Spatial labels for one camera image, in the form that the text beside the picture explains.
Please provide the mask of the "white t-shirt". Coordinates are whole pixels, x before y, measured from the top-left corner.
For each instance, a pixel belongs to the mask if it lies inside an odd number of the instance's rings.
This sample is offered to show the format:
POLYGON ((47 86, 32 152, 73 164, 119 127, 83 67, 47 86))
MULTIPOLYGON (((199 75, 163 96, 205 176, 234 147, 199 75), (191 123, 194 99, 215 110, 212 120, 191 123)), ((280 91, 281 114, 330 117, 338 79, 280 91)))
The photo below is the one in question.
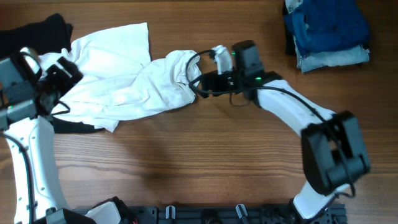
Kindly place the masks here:
POLYGON ((83 78, 62 98, 70 112, 56 117, 110 132, 120 121, 174 110, 195 101, 190 80, 201 75, 193 50, 174 50, 151 60, 147 23, 114 27, 81 37, 71 50, 39 57, 48 69, 60 57, 74 63, 83 78))

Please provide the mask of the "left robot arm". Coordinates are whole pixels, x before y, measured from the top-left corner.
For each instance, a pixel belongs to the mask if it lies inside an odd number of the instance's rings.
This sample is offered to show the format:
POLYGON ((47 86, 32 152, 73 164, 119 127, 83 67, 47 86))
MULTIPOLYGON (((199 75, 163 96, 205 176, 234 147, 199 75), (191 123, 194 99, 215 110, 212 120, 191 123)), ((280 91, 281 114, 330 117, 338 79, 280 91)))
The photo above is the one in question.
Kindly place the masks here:
POLYGON ((53 109, 83 75, 60 57, 41 67, 28 47, 1 60, 1 137, 11 151, 16 183, 14 223, 121 223, 116 202, 85 214, 70 210, 60 186, 53 142, 53 109))

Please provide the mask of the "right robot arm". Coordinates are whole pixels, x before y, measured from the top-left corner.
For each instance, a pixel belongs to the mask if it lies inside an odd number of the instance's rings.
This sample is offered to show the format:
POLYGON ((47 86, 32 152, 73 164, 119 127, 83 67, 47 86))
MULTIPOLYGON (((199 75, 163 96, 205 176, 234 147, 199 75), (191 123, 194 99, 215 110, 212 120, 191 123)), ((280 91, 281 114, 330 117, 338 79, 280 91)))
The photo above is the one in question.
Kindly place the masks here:
POLYGON ((289 204, 269 208, 265 221, 339 223, 330 211, 333 201, 340 196, 355 197, 354 183, 371 170, 355 115, 322 108, 295 91, 278 73, 265 71, 253 40, 238 42, 231 50, 218 45, 207 53, 217 69, 190 81, 195 93, 203 98, 241 93, 300 137, 306 181, 289 204))

